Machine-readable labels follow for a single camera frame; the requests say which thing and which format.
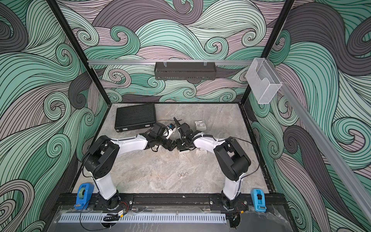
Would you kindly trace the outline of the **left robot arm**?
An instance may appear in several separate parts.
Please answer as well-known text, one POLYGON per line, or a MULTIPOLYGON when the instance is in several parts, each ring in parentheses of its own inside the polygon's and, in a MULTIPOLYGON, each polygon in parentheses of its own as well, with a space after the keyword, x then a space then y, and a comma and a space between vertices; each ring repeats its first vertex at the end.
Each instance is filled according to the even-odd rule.
POLYGON ((148 131, 133 137, 110 138, 100 136, 83 157, 83 166, 91 173, 95 186, 108 210, 115 210, 120 204, 120 196, 111 177, 111 170, 118 156, 139 151, 164 147, 172 151, 176 142, 170 139, 176 130, 174 124, 168 126, 155 123, 148 131))

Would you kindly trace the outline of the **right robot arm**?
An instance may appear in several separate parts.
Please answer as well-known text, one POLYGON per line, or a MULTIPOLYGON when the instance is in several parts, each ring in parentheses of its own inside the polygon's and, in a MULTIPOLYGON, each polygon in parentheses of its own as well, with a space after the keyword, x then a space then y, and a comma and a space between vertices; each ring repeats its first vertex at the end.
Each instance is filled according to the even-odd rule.
POLYGON ((200 148, 215 155, 222 173, 225 176, 225 185, 221 192, 221 201, 227 210, 232 210, 240 195, 241 180, 247 173, 251 160, 243 150, 237 139, 215 138, 213 135, 193 131, 187 123, 180 124, 174 120, 180 138, 176 140, 179 151, 200 148))

